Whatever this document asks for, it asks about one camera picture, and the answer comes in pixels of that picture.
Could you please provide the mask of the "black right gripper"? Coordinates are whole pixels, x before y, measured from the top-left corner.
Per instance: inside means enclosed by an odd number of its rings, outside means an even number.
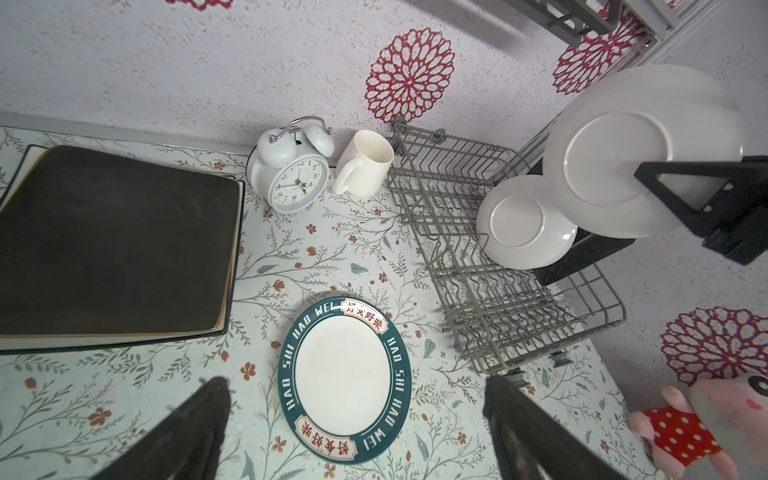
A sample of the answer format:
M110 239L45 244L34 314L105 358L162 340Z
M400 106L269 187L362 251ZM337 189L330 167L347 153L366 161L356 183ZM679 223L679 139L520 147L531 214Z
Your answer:
M634 173L702 246L746 266L767 250L767 157L643 162Z

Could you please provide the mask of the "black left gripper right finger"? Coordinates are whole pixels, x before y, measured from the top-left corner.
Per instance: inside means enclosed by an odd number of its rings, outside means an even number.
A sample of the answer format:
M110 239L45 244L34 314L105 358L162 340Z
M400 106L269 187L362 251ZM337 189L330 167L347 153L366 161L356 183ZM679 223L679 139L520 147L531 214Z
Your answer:
M501 376L486 379L483 415L503 479L622 477Z

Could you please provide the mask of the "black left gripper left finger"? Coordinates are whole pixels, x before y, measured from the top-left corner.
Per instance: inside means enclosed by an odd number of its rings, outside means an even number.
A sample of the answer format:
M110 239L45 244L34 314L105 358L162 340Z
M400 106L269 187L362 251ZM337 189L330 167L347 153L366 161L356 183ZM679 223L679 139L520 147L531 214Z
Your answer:
M95 477L214 479L230 411L228 382L214 377Z

